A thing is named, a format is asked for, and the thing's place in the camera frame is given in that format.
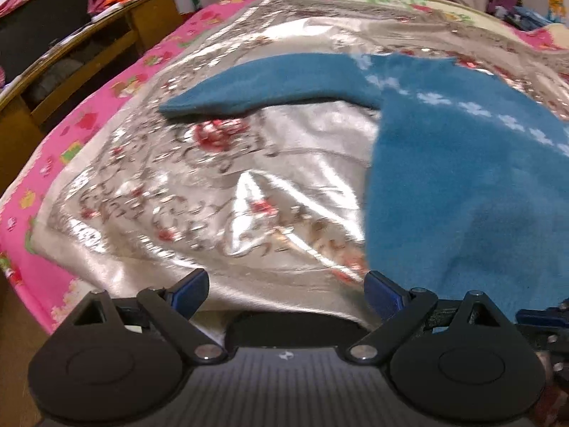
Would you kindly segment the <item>blue knit sweater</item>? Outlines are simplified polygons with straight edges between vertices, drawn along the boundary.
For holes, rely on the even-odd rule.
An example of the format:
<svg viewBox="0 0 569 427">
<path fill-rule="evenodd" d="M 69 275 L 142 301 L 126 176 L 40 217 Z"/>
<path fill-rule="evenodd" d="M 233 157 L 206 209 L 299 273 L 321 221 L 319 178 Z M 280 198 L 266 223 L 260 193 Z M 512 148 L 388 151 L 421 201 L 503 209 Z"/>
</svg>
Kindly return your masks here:
<svg viewBox="0 0 569 427">
<path fill-rule="evenodd" d="M 507 315 L 568 295 L 568 128 L 453 58 L 300 53 L 221 72 L 162 104 L 234 117 L 343 100 L 381 114 L 365 202 L 369 266 L 442 298 L 486 292 Z"/>
</svg>

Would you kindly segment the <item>clothes pile right corner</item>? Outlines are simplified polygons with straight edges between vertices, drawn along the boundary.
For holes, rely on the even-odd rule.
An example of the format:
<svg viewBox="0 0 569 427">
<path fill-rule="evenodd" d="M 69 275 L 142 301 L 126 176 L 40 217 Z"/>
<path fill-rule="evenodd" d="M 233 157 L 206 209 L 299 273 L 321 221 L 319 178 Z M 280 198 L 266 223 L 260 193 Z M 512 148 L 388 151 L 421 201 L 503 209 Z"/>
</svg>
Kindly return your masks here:
<svg viewBox="0 0 569 427">
<path fill-rule="evenodd" d="M 486 12 L 524 32 L 551 24 L 545 16 L 526 8 L 522 0 L 488 0 Z"/>
</svg>

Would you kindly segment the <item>silver floral satin bedspread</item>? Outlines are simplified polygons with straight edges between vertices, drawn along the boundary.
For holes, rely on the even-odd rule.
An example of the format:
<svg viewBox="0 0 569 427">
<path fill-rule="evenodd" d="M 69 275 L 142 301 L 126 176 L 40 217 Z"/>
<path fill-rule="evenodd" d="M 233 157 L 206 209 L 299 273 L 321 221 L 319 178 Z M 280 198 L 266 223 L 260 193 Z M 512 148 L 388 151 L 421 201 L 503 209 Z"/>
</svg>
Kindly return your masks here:
<svg viewBox="0 0 569 427">
<path fill-rule="evenodd" d="M 315 312 L 367 328 L 367 177 L 381 114 L 343 100 L 167 118 L 169 99 L 230 68 L 324 53 L 453 58 L 568 128 L 568 55 L 509 48 L 441 16 L 357 2 L 256 0 L 199 35 L 52 183 L 34 250 L 117 298 L 197 268 L 206 309 Z"/>
</svg>

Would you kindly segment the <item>pink floral bed sheet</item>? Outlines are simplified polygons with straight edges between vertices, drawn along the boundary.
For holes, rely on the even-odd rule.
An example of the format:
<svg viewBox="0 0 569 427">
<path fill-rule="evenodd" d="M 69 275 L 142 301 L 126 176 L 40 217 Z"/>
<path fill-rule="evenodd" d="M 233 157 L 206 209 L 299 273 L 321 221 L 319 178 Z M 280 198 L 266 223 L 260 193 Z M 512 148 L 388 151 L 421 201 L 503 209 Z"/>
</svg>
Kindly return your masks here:
<svg viewBox="0 0 569 427">
<path fill-rule="evenodd" d="M 209 29 L 217 29 L 254 0 L 221 0 L 169 30 L 151 45 L 141 60 L 84 99 L 38 145 L 31 158 L 1 198 L 1 269 L 38 323 L 52 333 L 76 306 L 90 286 L 65 269 L 41 258 L 32 249 L 32 227 L 49 186 L 69 162 L 95 137 L 103 125 L 166 62 Z M 496 35 L 509 48 L 537 52 L 568 52 L 568 28 L 552 23 L 522 32 L 493 16 L 448 0 L 315 0 L 363 2 L 379 8 L 408 10 L 414 16 L 441 16 L 467 35 Z"/>
</svg>

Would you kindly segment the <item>wooden tv cabinet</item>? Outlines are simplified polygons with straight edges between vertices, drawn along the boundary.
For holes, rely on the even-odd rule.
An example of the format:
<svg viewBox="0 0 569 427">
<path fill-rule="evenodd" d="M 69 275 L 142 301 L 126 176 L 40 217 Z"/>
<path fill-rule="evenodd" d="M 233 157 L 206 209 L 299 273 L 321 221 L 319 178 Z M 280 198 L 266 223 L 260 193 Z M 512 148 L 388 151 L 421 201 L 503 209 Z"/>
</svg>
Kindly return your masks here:
<svg viewBox="0 0 569 427">
<path fill-rule="evenodd" d="M 182 23 L 176 0 L 133 0 L 57 43 L 1 92 L 1 189 L 47 132 Z"/>
</svg>

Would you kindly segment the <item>black television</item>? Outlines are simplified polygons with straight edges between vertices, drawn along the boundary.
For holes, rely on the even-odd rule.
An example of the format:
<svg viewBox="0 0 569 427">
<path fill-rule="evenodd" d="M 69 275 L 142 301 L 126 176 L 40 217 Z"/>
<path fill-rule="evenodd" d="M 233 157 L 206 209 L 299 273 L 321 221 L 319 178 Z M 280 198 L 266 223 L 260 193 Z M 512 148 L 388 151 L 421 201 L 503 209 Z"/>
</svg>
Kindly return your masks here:
<svg viewBox="0 0 569 427">
<path fill-rule="evenodd" d="M 1 72 L 10 83 L 56 42 L 90 21 L 89 0 L 28 0 L 1 17 Z"/>
</svg>

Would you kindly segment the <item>cartoon doll figure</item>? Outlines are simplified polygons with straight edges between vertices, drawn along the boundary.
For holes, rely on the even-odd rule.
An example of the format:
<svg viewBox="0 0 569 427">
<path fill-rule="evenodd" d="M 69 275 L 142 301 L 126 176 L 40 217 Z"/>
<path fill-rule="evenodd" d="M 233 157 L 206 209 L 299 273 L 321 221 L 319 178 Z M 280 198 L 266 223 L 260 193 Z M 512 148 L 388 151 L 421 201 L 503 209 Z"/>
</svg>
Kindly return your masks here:
<svg viewBox="0 0 569 427">
<path fill-rule="evenodd" d="M 566 22 L 567 10 L 564 0 L 548 0 L 547 19 L 553 23 L 564 24 Z"/>
</svg>

